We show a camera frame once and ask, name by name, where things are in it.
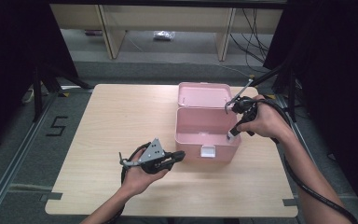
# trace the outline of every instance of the wrist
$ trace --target wrist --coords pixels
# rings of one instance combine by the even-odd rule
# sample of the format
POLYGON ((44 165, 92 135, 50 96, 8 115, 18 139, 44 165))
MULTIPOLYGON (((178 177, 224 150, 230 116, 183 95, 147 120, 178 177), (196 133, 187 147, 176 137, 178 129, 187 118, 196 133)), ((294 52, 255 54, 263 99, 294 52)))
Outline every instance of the wrist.
POLYGON ((121 186, 116 193, 121 200, 123 200, 124 202, 128 201, 130 198, 132 198, 133 196, 135 196, 135 193, 132 192, 132 190, 130 190, 129 188, 126 188, 125 186, 121 186))
POLYGON ((280 132, 280 134, 277 136, 277 139, 280 143, 286 145, 286 144, 293 143, 293 141, 296 141, 297 137, 292 129, 287 128, 280 132))

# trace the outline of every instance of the box lid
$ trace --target box lid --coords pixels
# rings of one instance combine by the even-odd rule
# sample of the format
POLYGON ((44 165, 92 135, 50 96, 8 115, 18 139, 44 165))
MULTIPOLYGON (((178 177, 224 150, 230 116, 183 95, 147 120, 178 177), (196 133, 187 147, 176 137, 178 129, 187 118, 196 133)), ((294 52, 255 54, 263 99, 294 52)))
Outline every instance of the box lid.
POLYGON ((205 82, 179 84, 179 106, 223 108, 230 100, 231 90, 227 84, 205 82))

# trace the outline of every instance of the floor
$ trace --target floor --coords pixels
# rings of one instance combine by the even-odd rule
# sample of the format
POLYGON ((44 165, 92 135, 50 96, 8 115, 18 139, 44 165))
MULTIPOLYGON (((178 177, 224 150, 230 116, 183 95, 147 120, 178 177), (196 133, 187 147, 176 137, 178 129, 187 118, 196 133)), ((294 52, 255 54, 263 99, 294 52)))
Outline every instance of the floor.
MULTIPOLYGON (((214 45, 213 34, 205 33, 175 33, 175 37, 172 41, 156 41, 153 40, 153 32, 151 31, 129 31, 126 34, 124 42, 121 46, 120 53, 115 60, 108 58, 106 47, 101 36, 86 36, 84 31, 81 30, 62 30, 62 35, 65 38, 68 49, 75 62, 89 62, 89 63, 175 63, 175 64, 205 64, 210 66, 216 66, 223 69, 232 69, 233 65, 248 65, 255 72, 266 72, 266 69, 261 67, 262 63, 251 57, 241 50, 231 39, 227 50, 227 57, 224 62, 217 60, 217 52, 214 45)), ((246 38, 250 38, 249 35, 242 36, 241 34, 234 34, 234 38, 238 43, 247 47, 248 42, 246 38)), ((259 40, 265 45, 263 48, 267 48, 272 39, 272 35, 260 35, 259 40)), ((258 58, 263 59, 263 52, 260 48, 255 46, 249 46, 248 50, 256 55, 258 58)), ((73 99, 71 104, 76 104, 78 107, 85 107, 89 96, 84 94, 78 94, 73 99)), ((53 106, 54 111, 61 111, 66 109, 71 111, 67 103, 58 98, 53 106)), ((339 197, 347 205, 347 207, 358 217, 358 200, 356 195, 351 190, 351 186, 345 179, 344 174, 340 171, 336 163, 326 157, 328 149, 326 148, 324 141, 318 135, 317 129, 312 124, 311 119, 307 118, 307 111, 299 109, 296 112, 298 114, 297 125, 301 130, 301 134, 305 136, 305 142, 310 149, 310 155, 316 161, 316 164, 322 173, 329 179, 333 188, 337 191, 339 197)), ((13 156, 16 156, 16 150, 21 145, 21 139, 14 138, 15 134, 26 135, 30 126, 32 125, 29 118, 32 116, 32 106, 26 105, 19 111, 18 119, 15 119, 10 124, 10 127, 16 130, 7 131, 6 138, 13 139, 10 145, 3 145, 0 147, 8 148, 9 153, 0 153, 0 177, 7 169, 7 165, 10 163, 13 156)), ((81 114, 74 118, 74 123, 79 122, 81 114)), ((76 131, 76 127, 68 128, 71 132, 76 131)), ((61 142, 53 144, 51 149, 55 152, 55 146, 61 142)), ((28 157, 37 158, 37 152, 30 152, 28 157)), ((10 191, 2 202, 0 208, 0 223, 8 222, 12 217, 16 217, 16 220, 23 220, 22 223, 28 223, 30 219, 34 223, 77 223, 82 217, 49 217, 40 214, 40 209, 36 210, 36 207, 43 207, 44 202, 42 199, 38 199, 40 194, 45 195, 51 190, 51 183, 54 183, 54 179, 48 179, 44 175, 46 169, 55 169, 54 172, 58 172, 60 167, 49 167, 51 159, 62 160, 64 154, 57 152, 56 154, 49 155, 49 158, 38 158, 37 160, 25 160, 20 169, 20 174, 14 176, 14 183, 27 183, 26 185, 11 185, 10 191), (37 169, 37 174, 28 173, 37 169), (38 204, 34 204, 34 199, 39 201, 38 204), (24 201, 25 204, 34 206, 34 210, 21 210, 18 206, 18 201, 24 201)), ((296 195, 296 188, 291 182, 293 193, 296 195)), ((301 209, 299 215, 296 218, 244 218, 241 219, 241 223, 305 223, 302 217, 301 209)))

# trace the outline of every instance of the black cable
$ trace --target black cable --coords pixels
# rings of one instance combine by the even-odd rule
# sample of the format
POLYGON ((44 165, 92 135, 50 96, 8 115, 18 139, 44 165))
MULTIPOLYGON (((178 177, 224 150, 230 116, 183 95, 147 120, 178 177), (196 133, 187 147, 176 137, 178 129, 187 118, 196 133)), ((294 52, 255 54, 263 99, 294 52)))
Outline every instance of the black cable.
POLYGON ((258 35, 257 35, 257 9, 254 8, 254 26, 253 26, 253 31, 252 33, 255 35, 255 39, 257 40, 258 43, 258 50, 260 50, 261 53, 261 57, 263 58, 263 60, 266 60, 266 53, 264 52, 264 50, 261 49, 261 45, 260 45, 260 40, 258 39, 258 35))
POLYGON ((259 62, 263 63, 264 61, 262 59, 260 59, 259 57, 257 57, 255 54, 253 54, 251 51, 249 51, 248 49, 245 49, 240 43, 237 42, 237 40, 234 38, 234 36, 232 34, 230 34, 232 40, 234 41, 234 43, 238 46, 238 48, 240 48, 241 50, 243 50, 244 52, 246 52, 247 54, 251 55, 252 57, 254 57, 256 60, 258 60, 259 62))
POLYGON ((250 42, 250 41, 248 40, 248 38, 246 38, 246 36, 245 36, 243 33, 241 33, 241 35, 242 35, 242 37, 246 40, 246 42, 249 42, 253 47, 255 47, 255 48, 260 48, 260 46, 257 46, 256 44, 250 42))
MULTIPOLYGON (((286 123, 290 125, 290 119, 287 117, 287 115, 284 113, 284 111, 281 109, 281 107, 278 106, 277 104, 273 103, 272 101, 270 101, 268 99, 250 100, 249 104, 252 104, 252 103, 263 103, 263 104, 272 106, 283 117, 283 119, 286 121, 286 123)), ((293 180, 297 183, 297 185, 301 189, 303 189, 306 193, 308 193, 312 198, 314 198, 314 199, 318 200, 319 202, 324 203, 325 205, 333 208, 334 210, 339 212, 341 215, 346 217, 351 223, 353 223, 353 224, 358 223, 356 217, 352 213, 350 213, 348 210, 346 210, 345 208, 339 206, 338 204, 330 201, 329 199, 325 198, 324 196, 320 195, 319 193, 317 193, 316 191, 314 191, 313 189, 308 187, 306 184, 304 184, 296 176, 295 172, 293 172, 292 168, 289 165, 289 162, 287 161, 287 159, 285 157, 284 157, 284 165, 286 166, 287 172, 293 178, 293 180)))
POLYGON ((326 199, 324 196, 320 195, 319 193, 315 192, 313 189, 310 189, 310 187, 305 185, 293 172, 293 170, 290 167, 289 162, 287 161, 286 158, 284 158, 284 164, 286 166, 286 169, 287 169, 287 172, 289 173, 289 175, 293 178, 293 180, 298 184, 298 186, 301 189, 303 189, 305 192, 307 192, 310 196, 312 196, 314 199, 318 200, 319 202, 324 203, 325 205, 338 211, 341 215, 346 217, 351 223, 353 223, 353 224, 358 223, 356 217, 352 213, 350 213, 348 210, 346 210, 345 208, 339 206, 338 204, 333 203, 332 201, 326 199))
POLYGON ((257 59, 258 61, 260 61, 261 63, 263 63, 264 61, 262 59, 260 59, 259 57, 257 57, 256 55, 254 55, 252 52, 250 52, 249 50, 245 49, 242 45, 240 45, 237 40, 235 40, 234 36, 232 36, 232 34, 230 34, 232 40, 234 41, 234 43, 238 46, 238 48, 240 48, 241 50, 243 50, 245 52, 245 62, 246 65, 253 71, 255 72, 259 72, 259 73, 266 73, 257 69, 254 69, 249 63, 248 63, 248 54, 251 55, 252 57, 254 57, 255 59, 257 59))
POLYGON ((248 18, 248 16, 246 15, 246 12, 245 12, 245 10, 244 9, 242 9, 242 13, 243 13, 243 15, 245 16, 245 19, 246 19, 246 21, 248 22, 248 25, 249 25, 249 27, 251 28, 251 38, 250 38, 250 40, 249 40, 249 42, 251 42, 251 40, 252 40, 252 36, 254 35, 255 36, 255 39, 257 40, 257 43, 258 43, 258 47, 257 48, 259 48, 259 49, 263 49, 263 47, 264 48, 266 48, 267 50, 269 50, 269 48, 267 47, 267 46, 265 46, 261 41, 260 41, 260 39, 258 38, 258 33, 257 33, 257 23, 256 23, 256 19, 257 19, 257 11, 256 11, 256 9, 254 9, 254 25, 252 26, 252 24, 251 24, 251 22, 249 21, 249 18, 248 18))

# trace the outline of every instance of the wire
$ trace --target wire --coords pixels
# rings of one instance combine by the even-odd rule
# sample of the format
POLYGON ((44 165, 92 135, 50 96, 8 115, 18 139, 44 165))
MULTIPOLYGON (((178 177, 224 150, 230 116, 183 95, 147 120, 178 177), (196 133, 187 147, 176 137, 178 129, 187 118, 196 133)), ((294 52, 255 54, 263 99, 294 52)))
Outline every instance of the wire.
MULTIPOLYGON (((246 36, 245 36, 243 33, 241 33, 241 35, 242 35, 242 37, 243 37, 247 42, 250 42, 250 40, 248 40, 248 38, 246 38, 246 36)), ((256 44, 254 44, 254 43, 252 43, 252 42, 250 42, 250 44, 251 44, 253 47, 259 48, 259 46, 257 46, 256 44)))
POLYGON ((284 163, 287 169, 287 172, 289 175, 293 178, 293 180, 297 183, 297 185, 303 189, 305 192, 307 192, 310 196, 312 196, 314 199, 318 200, 321 203, 324 203, 325 205, 333 208, 334 210, 338 211, 341 215, 346 217, 351 223, 357 224, 356 217, 353 216, 348 210, 345 208, 339 206, 336 203, 333 203, 332 201, 326 199, 324 196, 320 195, 319 193, 315 192, 313 189, 310 189, 307 185, 305 185, 293 172, 292 168, 289 165, 289 162, 286 158, 284 158, 284 163))
POLYGON ((260 41, 260 39, 258 38, 257 23, 256 23, 256 21, 257 21, 257 9, 254 9, 254 24, 253 24, 253 26, 252 26, 251 22, 249 21, 249 18, 248 18, 248 16, 246 15, 246 12, 245 12, 244 9, 242 9, 242 13, 243 13, 243 15, 245 16, 245 19, 246 19, 246 21, 248 22, 248 25, 249 25, 249 27, 251 28, 251 31, 252 31, 252 32, 251 32, 251 37, 249 38, 249 40, 246 39, 246 38, 245 38, 245 39, 248 40, 248 43, 250 43, 251 40, 252 40, 252 36, 254 35, 254 36, 255 36, 255 39, 256 39, 256 41, 257 41, 257 43, 258 43, 258 46, 256 46, 256 47, 260 49, 260 53, 262 54, 262 56, 263 56, 263 55, 266 55, 266 56, 267 56, 267 54, 266 54, 265 51, 268 51, 269 48, 268 48, 266 45, 264 45, 264 44, 260 41))
POLYGON ((135 46, 138 50, 140 50, 141 52, 144 52, 144 50, 139 48, 138 45, 136 45, 129 37, 126 36, 126 38, 129 39, 130 42, 133 44, 133 46, 135 46))
MULTIPOLYGON (((153 62, 171 63, 171 62, 160 61, 160 60, 151 60, 151 61, 153 61, 153 62)), ((195 65, 199 65, 198 63, 173 63, 173 64, 195 64, 195 65)), ((231 70, 231 71, 234 71, 234 72, 241 73, 241 74, 243 74, 245 77, 251 77, 250 75, 244 74, 243 72, 241 72, 240 70, 235 69, 235 68, 226 67, 226 66, 224 66, 224 65, 220 65, 220 64, 216 64, 216 63, 204 63, 204 64, 222 67, 222 68, 225 68, 225 69, 227 69, 227 70, 231 70)))
MULTIPOLYGON (((270 105, 282 116, 282 118, 286 121, 286 123, 290 125, 290 119, 287 117, 287 115, 284 113, 284 111, 278 105, 273 103, 272 101, 270 101, 270 100, 248 100, 248 101, 246 101, 246 104, 253 104, 253 103, 263 103, 266 105, 270 105)), ((293 178, 293 180, 297 183, 297 185, 301 189, 303 189, 306 193, 309 194, 309 196, 311 196, 312 198, 316 199, 317 201, 333 208, 334 210, 339 212, 341 215, 346 217, 351 223, 353 223, 353 224, 358 223, 356 217, 352 213, 350 213, 348 210, 346 210, 345 208, 339 206, 338 204, 330 201, 329 199, 325 198, 324 196, 320 195, 319 193, 317 193, 316 191, 314 191, 313 189, 308 187, 306 184, 304 184, 296 176, 295 172, 290 167, 289 162, 287 161, 286 157, 284 157, 283 160, 284 160, 284 165, 286 167, 287 173, 293 178)))
POLYGON ((246 49, 240 45, 234 38, 234 36, 232 34, 230 34, 232 40, 234 41, 234 43, 241 49, 245 52, 245 62, 246 62, 246 65, 253 71, 255 72, 259 72, 259 73, 266 73, 266 72, 263 72, 263 71, 260 71, 260 70, 257 70, 257 69, 254 69, 248 62, 248 55, 251 55, 252 57, 254 57, 256 60, 260 61, 261 63, 264 63, 264 61, 262 59, 260 59, 259 57, 257 57, 256 55, 254 55, 252 52, 250 52, 248 50, 249 48, 249 42, 248 42, 248 46, 246 47, 246 49))

